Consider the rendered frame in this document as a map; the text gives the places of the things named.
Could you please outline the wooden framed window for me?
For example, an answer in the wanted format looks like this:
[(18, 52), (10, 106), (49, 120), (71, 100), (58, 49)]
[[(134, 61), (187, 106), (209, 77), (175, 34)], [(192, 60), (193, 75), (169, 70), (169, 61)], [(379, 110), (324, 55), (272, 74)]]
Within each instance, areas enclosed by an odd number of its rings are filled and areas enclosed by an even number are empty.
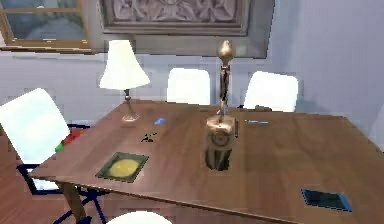
[(83, 0), (0, 0), (5, 48), (39, 52), (90, 52)]

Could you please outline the white chair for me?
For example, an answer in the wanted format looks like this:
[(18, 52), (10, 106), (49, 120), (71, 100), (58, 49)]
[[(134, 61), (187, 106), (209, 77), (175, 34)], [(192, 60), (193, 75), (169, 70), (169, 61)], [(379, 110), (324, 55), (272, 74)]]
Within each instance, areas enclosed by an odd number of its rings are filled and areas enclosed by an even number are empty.
[(172, 224), (172, 222), (154, 212), (135, 211), (117, 216), (106, 224)]
[(168, 77), (168, 102), (209, 105), (210, 76), (206, 70), (173, 68)]
[(299, 92), (296, 77), (257, 71), (248, 84), (243, 107), (268, 107), (272, 111), (294, 112)]
[(0, 106), (0, 126), (21, 160), (16, 169), (31, 194), (61, 194), (55, 182), (32, 178), (30, 172), (56, 153), (71, 129), (85, 131), (90, 125), (68, 124), (51, 96), (36, 88)]

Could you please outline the white table lamp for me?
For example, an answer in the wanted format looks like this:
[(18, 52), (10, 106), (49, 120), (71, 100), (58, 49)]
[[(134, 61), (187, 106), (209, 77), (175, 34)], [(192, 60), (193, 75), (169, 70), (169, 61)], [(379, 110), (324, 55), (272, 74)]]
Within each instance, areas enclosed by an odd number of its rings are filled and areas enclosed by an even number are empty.
[(148, 75), (140, 66), (129, 40), (110, 40), (107, 62), (99, 87), (125, 93), (127, 113), (124, 122), (134, 122), (139, 115), (132, 109), (130, 90), (150, 83)]

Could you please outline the grey framed relief picture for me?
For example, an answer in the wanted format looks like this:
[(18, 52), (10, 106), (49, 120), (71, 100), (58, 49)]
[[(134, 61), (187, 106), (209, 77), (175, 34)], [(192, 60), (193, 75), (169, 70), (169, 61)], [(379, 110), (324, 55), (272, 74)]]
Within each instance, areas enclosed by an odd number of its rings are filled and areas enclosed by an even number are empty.
[(98, 0), (103, 34), (137, 54), (265, 59), (275, 0)]

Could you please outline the red and green object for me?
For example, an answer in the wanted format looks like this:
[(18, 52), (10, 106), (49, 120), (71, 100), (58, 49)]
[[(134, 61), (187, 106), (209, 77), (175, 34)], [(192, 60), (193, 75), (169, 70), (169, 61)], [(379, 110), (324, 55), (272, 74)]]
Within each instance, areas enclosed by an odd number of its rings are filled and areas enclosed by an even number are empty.
[(55, 148), (55, 151), (58, 152), (62, 148), (64, 148), (66, 145), (71, 143), (73, 140), (75, 140), (77, 137), (79, 137), (84, 132), (83, 129), (74, 128), (70, 130), (70, 134), (60, 142), (60, 144)]

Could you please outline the brown wooden table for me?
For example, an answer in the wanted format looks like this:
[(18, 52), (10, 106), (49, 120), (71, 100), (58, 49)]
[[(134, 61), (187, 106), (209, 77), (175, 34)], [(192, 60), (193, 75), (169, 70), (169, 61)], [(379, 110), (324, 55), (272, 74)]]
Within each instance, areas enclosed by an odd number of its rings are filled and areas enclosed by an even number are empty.
[[(270, 223), (384, 224), (384, 153), (344, 117), (232, 108), (239, 131), (230, 166), (215, 171), (205, 164), (205, 127), (216, 107), (137, 100), (134, 108), (136, 122), (123, 123), (118, 106), (33, 177)], [(116, 152), (149, 157), (133, 183), (96, 177)], [(302, 189), (343, 194), (352, 211), (307, 205)]]

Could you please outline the green tray with yellow disc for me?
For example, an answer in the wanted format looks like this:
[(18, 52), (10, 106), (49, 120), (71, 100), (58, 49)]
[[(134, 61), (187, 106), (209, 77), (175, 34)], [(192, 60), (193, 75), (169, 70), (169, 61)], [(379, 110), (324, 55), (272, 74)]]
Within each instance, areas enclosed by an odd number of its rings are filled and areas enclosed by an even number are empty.
[(96, 177), (133, 183), (148, 159), (145, 155), (116, 152), (97, 172)]

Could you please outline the dark blue flat tablet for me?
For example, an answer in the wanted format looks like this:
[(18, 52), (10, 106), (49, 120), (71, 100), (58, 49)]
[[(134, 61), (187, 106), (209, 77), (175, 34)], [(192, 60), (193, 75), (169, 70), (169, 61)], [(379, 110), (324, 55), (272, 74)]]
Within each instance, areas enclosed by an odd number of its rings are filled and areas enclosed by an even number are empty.
[(301, 194), (307, 205), (351, 212), (352, 207), (343, 194), (302, 189)]

